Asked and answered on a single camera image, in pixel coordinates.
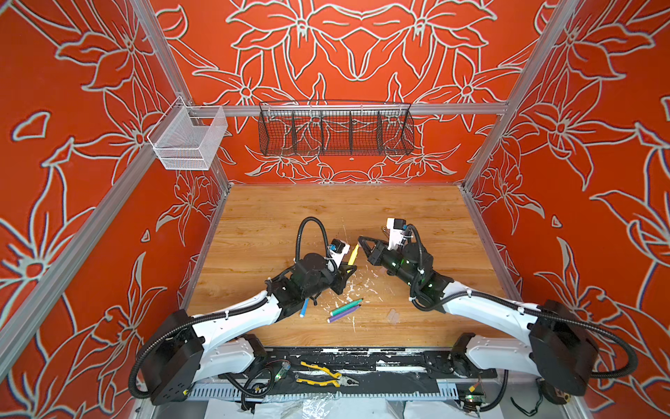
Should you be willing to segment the blue marker pen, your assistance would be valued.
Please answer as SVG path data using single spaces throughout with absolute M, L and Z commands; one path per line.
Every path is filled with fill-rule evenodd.
M 302 305 L 302 308 L 301 308 L 301 310 L 300 310 L 300 313 L 299 313 L 299 317 L 300 317 L 300 318 L 304 318 L 304 317 L 305 317 L 307 308 L 309 307 L 309 304 L 310 304 L 310 299 L 305 299 L 305 301 L 304 301 L 304 303 L 303 303 L 303 305 Z

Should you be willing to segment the yellow highlighter pen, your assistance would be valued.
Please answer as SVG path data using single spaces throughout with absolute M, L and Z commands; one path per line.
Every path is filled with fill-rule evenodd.
M 351 253 L 351 256 L 348 260 L 347 265 L 350 265 L 350 266 L 355 265 L 355 261 L 356 261 L 356 258 L 358 256 L 358 253 L 359 253 L 359 244 L 356 244 L 356 246 L 352 250 L 352 253 Z

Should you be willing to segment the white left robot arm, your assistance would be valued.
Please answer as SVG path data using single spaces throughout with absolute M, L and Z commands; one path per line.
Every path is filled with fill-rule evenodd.
M 236 305 L 210 314 L 169 314 L 139 350 L 127 387 L 132 397 L 153 405 L 182 401 L 195 382 L 240 374 L 265 356 L 253 330 L 298 314 L 327 290 L 341 294 L 356 268 L 345 262 L 350 246 L 324 240 L 320 253 L 301 252 L 305 227 L 323 223 L 309 216 L 298 227 L 293 265 L 267 279 L 265 290 Z

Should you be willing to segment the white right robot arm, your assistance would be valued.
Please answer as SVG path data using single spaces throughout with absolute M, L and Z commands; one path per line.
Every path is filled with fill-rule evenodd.
M 408 299 L 416 309 L 472 319 L 505 333 L 503 339 L 463 333 L 451 350 L 457 375 L 515 371 L 582 396 L 590 380 L 621 378 L 638 368 L 638 356 L 628 342 L 582 321 L 557 301 L 537 305 L 507 300 L 436 272 L 433 256 L 413 225 L 391 228 L 387 240 L 361 236 L 358 243 L 371 265 L 408 285 Z

